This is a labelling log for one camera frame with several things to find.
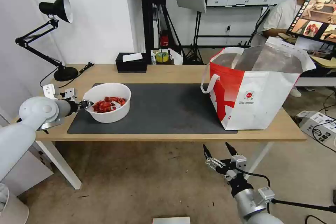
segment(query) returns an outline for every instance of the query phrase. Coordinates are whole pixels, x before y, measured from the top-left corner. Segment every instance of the white and red bag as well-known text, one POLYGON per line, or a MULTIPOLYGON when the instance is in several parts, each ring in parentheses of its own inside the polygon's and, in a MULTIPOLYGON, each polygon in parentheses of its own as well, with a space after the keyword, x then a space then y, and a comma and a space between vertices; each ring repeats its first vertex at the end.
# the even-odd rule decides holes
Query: white and red bag
POLYGON ((300 74, 314 68, 305 51, 269 38, 264 46, 224 48, 207 65, 201 90, 210 93, 226 130, 264 130, 300 74), (210 82, 204 90, 209 66, 210 82))

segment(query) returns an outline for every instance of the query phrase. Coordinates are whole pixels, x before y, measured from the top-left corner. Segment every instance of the lamp base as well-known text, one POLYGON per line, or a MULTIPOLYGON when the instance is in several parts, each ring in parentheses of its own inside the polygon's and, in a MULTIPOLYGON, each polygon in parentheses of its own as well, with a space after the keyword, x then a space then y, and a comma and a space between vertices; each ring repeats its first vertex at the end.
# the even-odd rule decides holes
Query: lamp base
POLYGON ((78 75, 78 71, 76 68, 66 67, 63 69, 58 69, 54 73, 54 78, 56 81, 70 81, 76 78, 78 75))

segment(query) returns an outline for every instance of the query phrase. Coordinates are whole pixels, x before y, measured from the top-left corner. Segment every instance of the red food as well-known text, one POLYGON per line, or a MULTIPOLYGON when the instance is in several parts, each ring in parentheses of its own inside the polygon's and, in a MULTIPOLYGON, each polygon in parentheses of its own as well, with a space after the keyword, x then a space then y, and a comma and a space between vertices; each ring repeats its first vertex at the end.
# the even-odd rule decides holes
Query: red food
POLYGON ((316 24, 311 24, 307 26, 307 30, 305 32, 305 35, 308 35, 310 32, 313 33, 313 35, 315 35, 318 32, 319 28, 317 27, 316 24))
POLYGON ((126 103, 126 99, 119 98, 119 97, 106 96, 104 100, 100 100, 92 106, 93 111, 97 113, 105 113, 105 112, 114 111, 117 108, 113 102, 117 102, 122 106, 126 103))

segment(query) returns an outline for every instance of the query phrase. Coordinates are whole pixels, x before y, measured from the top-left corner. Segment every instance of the table leg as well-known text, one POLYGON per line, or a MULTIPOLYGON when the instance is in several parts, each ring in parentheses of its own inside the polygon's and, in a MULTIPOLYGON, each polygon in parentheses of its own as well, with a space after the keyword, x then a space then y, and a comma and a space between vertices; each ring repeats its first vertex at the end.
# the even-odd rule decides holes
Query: table leg
POLYGON ((68 163, 64 160, 62 155, 58 152, 55 145, 51 141, 36 141, 44 153, 56 165, 69 183, 76 189, 81 188, 82 182, 79 180, 74 171, 70 168, 68 163))
MULTIPOLYGON (((245 171, 252 173, 262 161, 264 156, 268 153, 274 142, 261 142, 259 143, 255 154, 252 158, 247 160, 247 166, 245 171)), ((245 174, 245 179, 248 179, 250 175, 245 174)))

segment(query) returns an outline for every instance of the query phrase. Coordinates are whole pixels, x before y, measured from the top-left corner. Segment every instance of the black desk lamp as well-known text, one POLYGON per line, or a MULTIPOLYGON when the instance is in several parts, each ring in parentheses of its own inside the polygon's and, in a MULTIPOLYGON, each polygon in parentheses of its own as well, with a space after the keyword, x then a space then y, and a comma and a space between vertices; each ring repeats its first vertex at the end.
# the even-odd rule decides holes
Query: black desk lamp
POLYGON ((72 67, 65 67, 63 66, 61 61, 53 59, 43 53, 37 51, 36 49, 29 46, 29 43, 35 41, 36 39, 42 37, 43 35, 55 30, 58 27, 58 22, 55 18, 55 15, 58 16, 60 19, 64 20, 65 22, 72 23, 72 11, 69 0, 56 0, 54 3, 49 2, 41 2, 38 5, 40 11, 43 14, 46 14, 50 20, 45 23, 44 25, 36 28, 35 30, 27 33, 26 35, 19 37, 15 40, 16 44, 27 49, 28 51, 36 54, 37 56, 41 57, 42 59, 48 61, 49 63, 53 64, 57 67, 57 71, 54 73, 54 78, 57 81, 69 81, 78 76, 78 71, 76 68, 72 67), (49 30, 37 34, 32 35, 33 33, 37 32, 38 30, 42 29, 47 25, 52 25, 52 28, 49 30))

